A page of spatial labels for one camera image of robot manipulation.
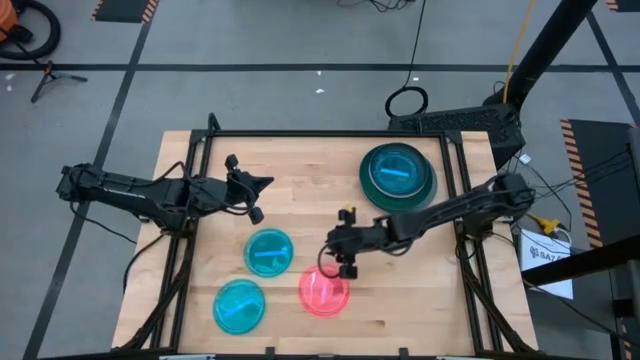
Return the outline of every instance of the floor mat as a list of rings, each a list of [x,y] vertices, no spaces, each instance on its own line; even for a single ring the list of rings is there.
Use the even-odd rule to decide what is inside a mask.
[[[631,125],[562,120],[561,126],[591,246],[600,247],[640,233],[640,197],[628,151],[627,132]],[[611,274],[614,296],[629,298],[626,269],[619,268]],[[619,324],[630,339],[640,340],[635,319],[620,319]],[[622,351],[622,358],[640,356],[629,343]]]
[[[607,0],[607,6],[617,12],[640,12],[640,0]]]
[[[159,0],[100,0],[91,20],[144,23],[153,18]]]

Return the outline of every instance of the teal plate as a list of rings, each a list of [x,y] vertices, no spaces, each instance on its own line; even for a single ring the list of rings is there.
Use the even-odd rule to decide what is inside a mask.
[[[244,248],[244,263],[252,273],[260,277],[282,274],[293,259],[293,244],[278,229],[262,229],[249,238]]]
[[[213,301],[213,318],[224,332],[242,335],[258,326],[265,308],[260,286],[250,280],[238,279],[218,291]]]
[[[433,166],[422,153],[402,143],[369,151],[362,159],[359,175],[367,199],[389,214],[425,208],[433,200],[438,182]]]

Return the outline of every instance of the yellow cable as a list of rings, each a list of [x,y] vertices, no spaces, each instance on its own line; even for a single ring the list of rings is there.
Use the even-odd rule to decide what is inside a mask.
[[[509,68],[507,69],[507,79],[504,81],[504,91],[502,93],[502,103],[507,103],[507,92],[509,91],[509,81],[511,80],[511,68],[513,68],[513,63],[516,62],[516,58],[518,57],[518,52],[520,51],[520,45],[522,44],[522,37],[524,33],[527,32],[527,26],[529,25],[529,19],[531,19],[531,13],[533,10],[533,4],[535,0],[531,0],[529,2],[529,8],[527,9],[527,16],[524,18],[524,22],[522,23],[522,27],[520,28],[520,34],[518,34],[518,39],[516,40],[516,47],[513,49],[511,53],[511,60],[509,61]]]

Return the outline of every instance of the table frame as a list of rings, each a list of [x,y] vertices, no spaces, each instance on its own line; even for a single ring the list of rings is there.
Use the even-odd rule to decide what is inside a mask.
[[[471,190],[471,180],[469,178],[469,170],[464,153],[462,136],[460,131],[429,131],[429,132],[412,132],[412,131],[325,131],[325,130],[222,130],[213,114],[209,115],[208,128],[205,130],[196,129],[191,131],[189,139],[189,147],[187,150],[186,169],[192,176],[206,176],[209,166],[213,141],[217,137],[405,137],[405,138],[431,138],[438,139],[440,150],[442,152],[442,161],[444,165],[445,178],[447,182],[447,191],[449,198],[457,196],[455,178],[449,152],[449,144],[452,143],[456,150],[456,157],[460,171],[463,192]],[[202,157],[200,168],[196,174],[194,172],[194,164],[198,148],[202,146]],[[171,238],[169,250],[167,252],[167,261],[160,289],[160,297],[158,304],[153,309],[142,327],[136,332],[130,341],[122,347],[113,349],[109,353],[73,355],[66,357],[57,357],[58,360],[76,360],[76,359],[170,359],[171,356],[179,355],[178,347],[180,344],[180,335],[182,331],[182,322],[184,319],[184,311],[186,305],[187,292],[189,288],[189,277],[191,274],[191,264],[193,261],[195,242],[197,238],[198,221],[192,221],[189,226],[189,236],[185,238]],[[460,257],[468,258],[468,251],[465,244],[466,235],[460,226],[455,226],[456,241],[461,246]],[[186,241],[184,256],[180,268],[176,275],[174,274],[176,261],[178,257],[178,245],[181,240]],[[482,246],[482,242],[472,242],[475,247],[475,258],[477,265],[478,278],[480,285],[486,296],[493,301],[489,272],[487,268],[486,256]],[[460,261],[460,271],[464,271],[463,267],[470,267],[469,261]],[[491,338],[492,350],[484,349],[482,342],[482,331],[480,329],[480,321],[476,304],[476,294],[467,283],[463,283],[465,300],[467,305],[467,313],[469,318],[469,326],[471,330],[471,338],[473,342],[474,353],[476,356],[488,357],[493,359],[568,359],[555,356],[547,356],[544,354],[531,353],[513,353],[505,352],[502,346],[502,336],[495,321],[491,317],[487,317],[489,333]],[[171,336],[168,347],[160,346],[162,337],[162,329],[164,326],[164,314],[173,299],[176,298],[175,316],[173,324],[170,327]],[[149,347],[142,347],[149,341]],[[321,359],[321,358],[340,358],[340,359],[362,359],[362,360],[418,360],[418,359],[441,359],[441,356],[412,356],[407,348],[399,348],[398,355],[393,356],[375,356],[375,355],[278,355],[274,347],[265,348],[263,354],[202,354],[202,355],[186,355],[189,360],[254,360],[265,359]]]

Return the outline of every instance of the black floor tape line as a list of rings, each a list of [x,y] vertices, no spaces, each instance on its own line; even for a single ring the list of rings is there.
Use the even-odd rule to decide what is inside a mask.
[[[98,167],[102,167],[104,165],[105,159],[107,157],[107,152],[109,151],[109,146],[111,145],[111,141],[113,140],[113,134],[115,133],[116,126],[118,125],[118,120],[120,119],[122,108],[124,107],[124,103],[127,99],[127,94],[129,93],[129,89],[131,88],[131,82],[133,80],[133,75],[135,74],[135,65],[138,63],[138,61],[140,60],[140,56],[142,55],[142,49],[144,48],[144,43],[147,40],[147,35],[149,34],[150,27],[151,24],[143,25],[142,29],[140,30],[140,34],[138,35],[136,46],[134,48],[133,54],[131,55],[131,60],[129,61],[127,71],[124,75],[124,79],[122,80],[122,84],[120,85],[120,90],[118,91],[118,95],[116,96],[113,108],[111,109],[109,121],[107,122],[107,125],[105,127],[104,133],[102,135],[102,140],[100,141],[100,146],[98,147],[98,151],[93,162],[93,164]],[[78,213],[85,217],[87,216],[88,211],[88,203],[82,204],[78,208]],[[23,360],[33,360],[37,359],[38,357],[40,347],[42,346],[47,328],[49,327],[49,322],[51,321],[51,316],[53,315],[53,310],[56,307],[56,303],[58,302],[62,286],[64,285],[65,277],[67,276],[69,266],[71,265],[73,253],[75,252],[76,245],[78,244],[78,240],[80,239],[80,233],[82,232],[83,225],[84,220],[80,219],[77,216],[73,218],[71,228],[69,229],[69,233],[67,234],[67,239],[65,240],[64,246],[62,248],[62,253],[60,254],[60,258],[58,259],[58,263],[53,273],[51,283],[49,284],[49,289],[47,290],[47,294],[45,295],[42,306],[40,307],[40,312],[38,313],[36,323],[31,332],[31,336],[29,337],[27,348],[22,357]]]
[[[602,32],[602,29],[600,28],[596,17],[593,15],[593,12],[590,12],[587,15],[587,22],[589,22],[591,31],[593,31],[593,35],[596,37],[596,41],[600,46],[600,50],[602,50],[602,54],[607,60],[607,64],[611,68],[611,73],[616,80],[616,84],[618,84],[618,89],[620,89],[620,94],[622,94],[622,98],[624,99],[625,104],[627,104],[627,108],[631,113],[631,118],[636,123],[636,125],[640,125],[640,108],[638,108],[636,98],[635,96],[633,96],[633,93],[629,88],[629,84],[627,84],[627,81],[625,80],[624,75],[620,70],[620,66],[618,66],[618,62],[613,56],[611,47],[609,47],[609,43],[607,43],[607,39],[604,37],[604,33]]]
[[[41,71],[44,65],[0,63],[0,71]],[[249,72],[249,71],[408,71],[408,64],[309,63],[309,64],[137,64],[135,71],[158,72]],[[126,71],[128,64],[55,64],[60,71]],[[506,72],[508,65],[414,64],[422,72]],[[640,73],[640,65],[619,65],[621,72]],[[549,73],[608,73],[609,65],[551,65]]]

